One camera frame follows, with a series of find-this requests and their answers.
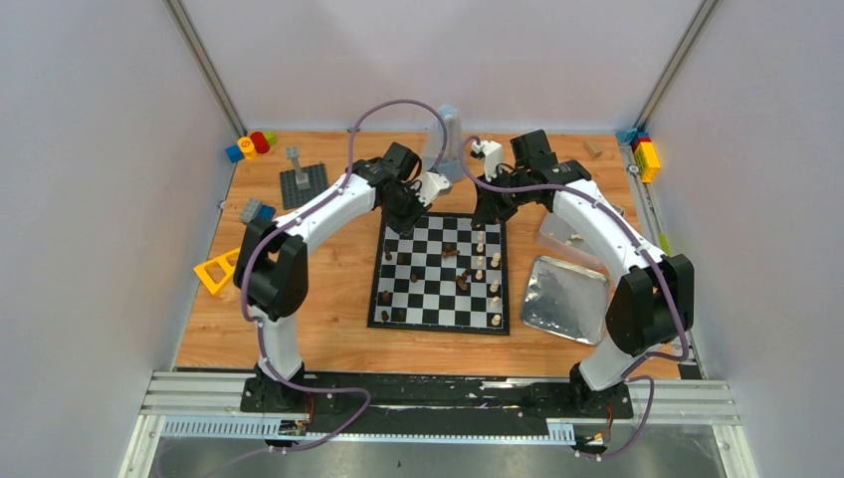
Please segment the black white chessboard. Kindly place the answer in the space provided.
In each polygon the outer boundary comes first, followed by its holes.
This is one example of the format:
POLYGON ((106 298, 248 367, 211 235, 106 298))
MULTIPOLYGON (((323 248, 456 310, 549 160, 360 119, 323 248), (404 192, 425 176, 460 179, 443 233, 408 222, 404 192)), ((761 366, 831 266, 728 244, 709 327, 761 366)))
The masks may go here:
POLYGON ((380 223, 367 325, 370 328, 507 336, 508 234, 504 224, 473 226, 469 213, 429 212, 408 235, 380 223), (443 258, 445 244, 460 254, 443 258), (467 292, 455 278, 464 275, 467 292), (390 315, 381 322, 381 312, 390 315), (493 315, 502 316, 498 327, 493 315))

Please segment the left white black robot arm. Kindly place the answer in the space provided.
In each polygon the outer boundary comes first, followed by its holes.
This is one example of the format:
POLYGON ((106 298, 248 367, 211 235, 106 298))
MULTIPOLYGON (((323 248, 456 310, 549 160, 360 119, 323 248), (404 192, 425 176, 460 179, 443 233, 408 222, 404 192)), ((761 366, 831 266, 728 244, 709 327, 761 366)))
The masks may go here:
POLYGON ((431 204, 419 197, 423 161, 398 142, 381 156, 351 158, 338 179, 294 212, 254 218, 246 227, 234 283, 244 319, 254 324, 267 399, 281 411, 297 409, 316 388, 298 378, 304 359, 298 312, 309 293, 310 257, 353 219, 381 208, 412 225, 431 204))

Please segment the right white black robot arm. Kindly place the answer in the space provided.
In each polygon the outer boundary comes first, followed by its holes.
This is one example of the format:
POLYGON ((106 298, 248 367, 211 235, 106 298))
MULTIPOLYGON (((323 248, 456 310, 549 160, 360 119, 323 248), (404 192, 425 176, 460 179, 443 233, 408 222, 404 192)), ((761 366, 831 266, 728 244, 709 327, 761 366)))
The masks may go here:
POLYGON ((671 256, 637 232, 580 162, 557 157, 544 130, 519 135, 510 145, 512 165, 496 141, 471 135, 460 147, 462 156, 480 160, 484 168, 471 178, 477 192, 474 222, 506 222, 521 206, 540 204, 573 227, 615 284, 604 338, 570 372, 570 406, 593 415, 606 405, 607 390, 646 360, 688 358, 695 269, 685 255, 671 256))

